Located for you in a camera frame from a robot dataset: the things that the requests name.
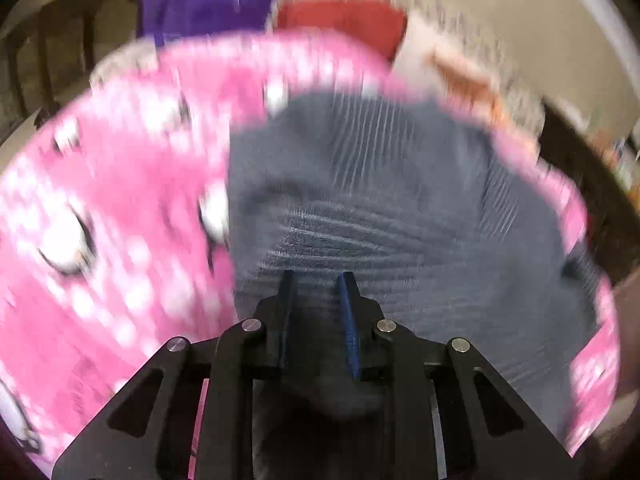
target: cartoon character print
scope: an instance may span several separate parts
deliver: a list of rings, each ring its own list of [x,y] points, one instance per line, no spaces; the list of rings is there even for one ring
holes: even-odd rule
[[[30,423],[18,397],[0,380],[0,418],[27,453],[40,454],[42,441]]]

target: orange fabric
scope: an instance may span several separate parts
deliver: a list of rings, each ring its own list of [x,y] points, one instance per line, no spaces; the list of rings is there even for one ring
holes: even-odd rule
[[[289,0],[280,7],[276,29],[299,27],[339,30],[393,61],[406,14],[385,0]]]

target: silver bolt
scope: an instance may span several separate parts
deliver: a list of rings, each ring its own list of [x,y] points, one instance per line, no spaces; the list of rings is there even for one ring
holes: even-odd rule
[[[187,340],[183,337],[172,337],[166,344],[169,352],[179,352],[180,350],[184,350],[186,346]]]
[[[244,330],[245,332],[255,332],[256,330],[260,330],[261,326],[262,323],[260,322],[260,320],[254,319],[253,317],[245,319],[242,322],[242,330]]]
[[[451,342],[451,346],[453,346],[453,349],[456,352],[462,352],[462,353],[467,352],[471,348],[469,341],[467,341],[466,339],[462,339],[461,337],[455,338]]]
[[[393,332],[396,329],[396,322],[391,319],[381,319],[376,326],[380,332]]]

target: clothing pile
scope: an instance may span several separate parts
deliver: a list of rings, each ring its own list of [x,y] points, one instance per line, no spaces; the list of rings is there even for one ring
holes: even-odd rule
[[[260,478],[308,467],[279,437],[294,407],[380,406],[348,373],[345,270],[418,336],[471,340],[575,453],[615,393],[612,294],[500,74],[388,0],[279,0],[273,23],[124,47],[0,179],[0,415],[25,452],[50,473],[165,341],[218,336],[292,269]]]

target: gray knit sweater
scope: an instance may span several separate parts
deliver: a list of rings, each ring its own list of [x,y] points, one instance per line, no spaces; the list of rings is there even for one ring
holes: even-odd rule
[[[228,200],[240,316],[297,273],[290,394],[333,420],[380,406],[348,372],[335,283],[352,270],[416,335],[472,341],[564,435],[568,365],[596,329],[593,266],[564,255],[555,212],[482,131],[435,104],[301,96],[232,136]]]

